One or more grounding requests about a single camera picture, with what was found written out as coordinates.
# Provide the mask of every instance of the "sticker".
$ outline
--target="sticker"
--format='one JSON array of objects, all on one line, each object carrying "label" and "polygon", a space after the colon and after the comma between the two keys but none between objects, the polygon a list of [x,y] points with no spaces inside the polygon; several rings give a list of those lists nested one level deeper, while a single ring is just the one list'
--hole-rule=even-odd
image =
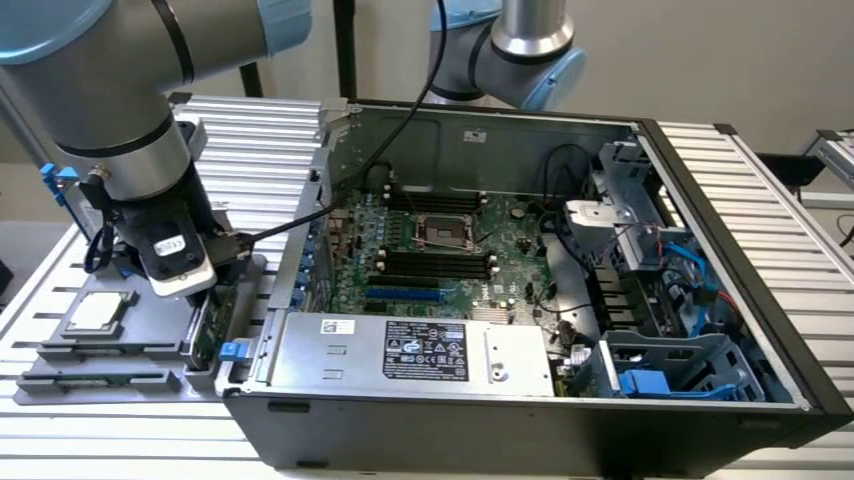
[{"label": "sticker", "polygon": [[182,235],[175,235],[174,237],[155,243],[155,253],[159,257],[172,255],[174,253],[180,252],[184,248],[187,248],[187,241]]},{"label": "sticker", "polygon": [[383,374],[393,380],[469,381],[462,324],[386,322],[385,355]]},{"label": "sticker", "polygon": [[486,132],[481,130],[466,130],[463,132],[463,142],[486,143]]},{"label": "sticker", "polygon": [[357,333],[357,321],[339,319],[323,320],[321,333],[327,335],[353,335]]}]

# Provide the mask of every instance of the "power supply label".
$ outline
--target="power supply label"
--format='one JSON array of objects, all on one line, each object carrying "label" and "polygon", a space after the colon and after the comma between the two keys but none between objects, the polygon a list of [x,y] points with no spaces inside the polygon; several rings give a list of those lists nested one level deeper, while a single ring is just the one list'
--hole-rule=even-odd
[{"label": "power supply label", "polygon": [[466,326],[386,322],[383,374],[395,380],[469,381]]}]

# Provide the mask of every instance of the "capacitor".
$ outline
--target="capacitor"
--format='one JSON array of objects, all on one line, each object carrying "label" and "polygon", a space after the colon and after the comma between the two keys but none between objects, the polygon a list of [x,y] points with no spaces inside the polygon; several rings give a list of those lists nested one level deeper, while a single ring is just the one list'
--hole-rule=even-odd
[{"label": "capacitor", "polygon": [[519,238],[517,240],[517,248],[519,249],[519,252],[522,252],[522,255],[529,254],[533,244],[534,242],[531,242],[530,238]]},{"label": "capacitor", "polygon": [[525,301],[529,304],[534,303],[534,284],[531,282],[525,286]]},{"label": "capacitor", "polygon": [[522,220],[525,218],[526,213],[527,212],[525,211],[525,208],[514,207],[510,209],[510,218],[513,218],[514,220]]}]

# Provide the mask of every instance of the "cpu socket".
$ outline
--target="cpu socket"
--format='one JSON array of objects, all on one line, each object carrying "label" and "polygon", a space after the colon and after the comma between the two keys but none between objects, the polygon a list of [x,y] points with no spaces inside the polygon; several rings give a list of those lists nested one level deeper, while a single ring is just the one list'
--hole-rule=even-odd
[{"label": "cpu socket", "polygon": [[417,242],[422,250],[450,248],[473,252],[475,249],[470,215],[419,215]]}]

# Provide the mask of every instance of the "motherboard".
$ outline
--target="motherboard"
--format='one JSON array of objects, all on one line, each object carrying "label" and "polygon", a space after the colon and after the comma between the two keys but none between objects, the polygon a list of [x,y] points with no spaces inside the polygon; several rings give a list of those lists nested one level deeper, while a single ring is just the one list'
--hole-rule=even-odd
[{"label": "motherboard", "polygon": [[354,194],[330,219],[333,312],[539,324],[541,216],[511,195]]}]

